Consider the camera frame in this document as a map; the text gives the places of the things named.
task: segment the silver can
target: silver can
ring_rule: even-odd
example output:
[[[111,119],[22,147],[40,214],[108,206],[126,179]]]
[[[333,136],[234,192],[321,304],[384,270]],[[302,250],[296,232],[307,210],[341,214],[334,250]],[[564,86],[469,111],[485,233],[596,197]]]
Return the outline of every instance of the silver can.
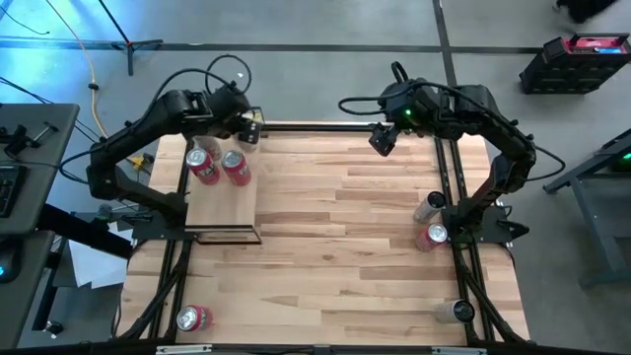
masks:
[[[475,309],[465,300],[455,300],[436,306],[434,317],[441,323],[466,323],[475,318]]]
[[[199,306],[186,306],[177,313],[177,327],[182,331],[203,329],[207,325],[210,313]]]
[[[435,247],[446,244],[447,236],[447,228],[440,223],[434,223],[416,238],[416,246],[421,251],[432,251]]]
[[[213,136],[195,136],[193,137],[193,142],[195,142],[197,147],[208,152],[214,162],[221,161],[223,152],[217,138]]]
[[[445,196],[439,191],[430,192],[414,211],[414,221],[428,223],[445,207]]]

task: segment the paper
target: paper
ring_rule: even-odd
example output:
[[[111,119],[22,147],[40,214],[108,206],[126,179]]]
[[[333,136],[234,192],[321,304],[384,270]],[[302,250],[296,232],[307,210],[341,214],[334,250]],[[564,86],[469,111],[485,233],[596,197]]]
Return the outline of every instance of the paper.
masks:
[[[133,230],[118,231],[116,223],[110,223],[109,232],[131,242]],[[77,286],[92,282],[92,288],[119,284],[127,275],[127,260],[70,241],[73,268]]]

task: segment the metal frame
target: metal frame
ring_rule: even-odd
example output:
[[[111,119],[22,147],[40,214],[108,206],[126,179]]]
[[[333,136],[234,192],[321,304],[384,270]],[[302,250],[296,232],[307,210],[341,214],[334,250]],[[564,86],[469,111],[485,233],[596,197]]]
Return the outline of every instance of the metal frame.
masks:
[[[590,208],[585,197],[583,181],[594,178],[629,178],[629,174],[598,174],[597,172],[610,166],[631,152],[631,129],[611,139],[596,154],[579,164],[573,170],[544,185],[548,194],[556,193],[560,188],[571,186],[581,213],[586,221],[593,243],[600,253],[604,271],[594,276],[585,276],[579,280],[584,288],[600,284],[620,281],[631,281],[631,267],[624,259],[622,250],[614,236],[604,235],[598,230],[597,214]]]
[[[110,45],[114,49],[127,51],[127,74],[129,74],[129,76],[133,76],[134,75],[134,58],[133,58],[134,52],[143,45],[149,45],[149,44],[161,45],[162,43],[164,43],[164,41],[161,39],[141,40],[137,42],[130,41],[129,38],[127,38],[127,35],[125,35],[125,32],[122,30],[122,28],[118,24],[118,22],[116,21],[116,19],[114,18],[114,16],[111,14],[109,9],[103,2],[103,0],[99,0],[99,3],[101,4],[103,9],[107,13],[107,16],[109,17],[111,22],[114,24],[114,26],[118,30],[118,33],[120,34],[120,36],[122,36],[122,38],[125,40],[125,42],[112,42]]]

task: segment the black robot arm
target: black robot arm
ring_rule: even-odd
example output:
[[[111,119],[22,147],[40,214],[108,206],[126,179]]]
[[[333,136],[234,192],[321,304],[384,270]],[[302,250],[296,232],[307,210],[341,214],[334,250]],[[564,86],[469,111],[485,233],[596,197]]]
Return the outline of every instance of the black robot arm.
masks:
[[[457,140],[462,134],[481,135],[501,151],[491,164],[489,178],[470,198],[460,201],[457,213],[447,221],[452,236],[479,229],[484,211],[504,193],[524,186],[536,160],[532,136],[523,135],[517,121],[498,111],[490,91],[481,85],[449,87],[425,79],[407,79],[400,65],[393,64],[396,83],[375,98],[349,98],[339,107],[351,114],[383,113],[389,126],[377,123],[370,144],[383,156],[394,148],[400,132]],[[380,110],[357,112],[344,104],[377,101]]]
[[[87,167],[91,194],[100,199],[127,199],[160,212],[170,225],[186,216],[183,196],[163,194],[127,177],[116,164],[167,134],[228,138],[251,128],[251,120],[241,117],[250,109],[247,98],[234,86],[208,92],[172,90],[152,102],[142,118],[126,122],[125,128],[96,143],[90,150]]]

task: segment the gray floor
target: gray floor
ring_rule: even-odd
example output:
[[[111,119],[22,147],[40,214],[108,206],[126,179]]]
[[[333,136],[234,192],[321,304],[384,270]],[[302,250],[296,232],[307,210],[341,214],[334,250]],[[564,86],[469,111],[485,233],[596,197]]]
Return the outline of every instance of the gray floor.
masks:
[[[431,0],[143,0],[107,1],[132,39],[163,38],[169,42],[408,44],[439,43]],[[118,40],[96,0],[53,1],[83,39]],[[556,25],[548,0],[443,0],[452,45],[539,46],[565,35]],[[54,14],[38,0],[14,0],[9,12],[50,37],[72,38]],[[620,2],[585,26],[585,31],[631,31],[631,2]],[[6,17],[0,36],[32,36]],[[136,75],[126,75],[125,57],[114,51],[91,51],[102,86],[99,112],[113,132],[124,120],[137,118],[157,86],[184,67],[205,67],[217,52],[138,52]],[[339,99],[378,95],[392,81],[389,63],[399,60],[411,76],[445,82],[440,53],[376,52],[240,52],[253,72],[250,101],[267,119],[369,120],[336,108]],[[501,112],[517,118],[535,142],[574,167],[602,143],[629,128],[631,69],[625,68],[599,91],[584,97],[525,96],[518,74],[530,55],[454,56],[459,84],[483,84],[493,92]],[[90,81],[81,51],[65,49],[0,49],[0,75],[56,101],[79,104],[80,119],[96,129],[90,115]],[[223,63],[217,72],[235,80],[243,70]],[[170,88],[201,89],[202,78],[188,75]],[[0,87],[0,102],[32,102],[21,93]],[[89,142],[73,135],[67,156]],[[155,150],[147,147],[146,151]],[[489,147],[491,156],[497,151]],[[70,171],[82,175],[86,160]],[[539,156],[532,175],[556,169]],[[517,274],[531,338],[541,344],[629,352],[631,302],[629,285],[582,290],[577,279],[597,269],[580,212],[570,190],[543,193],[534,182],[505,203],[515,206],[512,219],[530,226],[515,242]],[[72,196],[64,191],[72,190]],[[63,178],[55,181],[49,202],[65,209],[89,211],[100,202],[88,190]],[[25,331],[22,346],[60,344],[107,338],[115,293],[69,290],[59,295],[54,316],[67,325],[59,338]]]

